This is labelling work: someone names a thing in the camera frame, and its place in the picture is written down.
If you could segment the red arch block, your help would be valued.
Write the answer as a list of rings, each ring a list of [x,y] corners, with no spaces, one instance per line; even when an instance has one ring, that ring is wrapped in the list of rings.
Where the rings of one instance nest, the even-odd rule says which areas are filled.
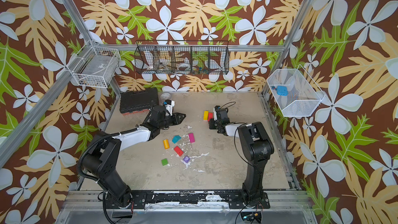
[[[211,113],[211,112],[209,112],[208,113],[208,121],[210,121],[211,119],[213,119],[214,117],[213,117],[213,113]]]

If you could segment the yellow arch block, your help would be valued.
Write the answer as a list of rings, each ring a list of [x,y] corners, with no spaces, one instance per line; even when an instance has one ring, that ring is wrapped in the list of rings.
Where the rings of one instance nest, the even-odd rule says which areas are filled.
[[[208,120],[208,114],[209,114],[209,111],[205,111],[205,112],[204,112],[204,114],[203,114],[203,120],[204,120],[204,121],[207,121],[207,120]]]

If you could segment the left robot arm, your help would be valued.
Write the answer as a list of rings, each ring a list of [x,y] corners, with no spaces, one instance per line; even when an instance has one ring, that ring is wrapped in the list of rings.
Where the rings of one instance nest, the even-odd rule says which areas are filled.
[[[78,175],[95,181],[118,207],[131,204],[131,189],[116,170],[120,151],[156,138],[161,130],[179,125],[186,114],[174,113],[172,101],[153,106],[143,123],[122,132],[100,132],[77,162]]]

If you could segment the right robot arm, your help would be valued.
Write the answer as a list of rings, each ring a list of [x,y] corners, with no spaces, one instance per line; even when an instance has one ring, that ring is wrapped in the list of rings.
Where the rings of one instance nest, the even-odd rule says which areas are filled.
[[[263,175],[265,166],[274,153],[274,145],[262,122],[230,123],[211,118],[209,128],[226,136],[238,137],[240,140],[244,155],[242,159],[248,164],[241,193],[244,204],[246,206],[259,204],[264,208],[270,208],[269,200],[263,190]]]

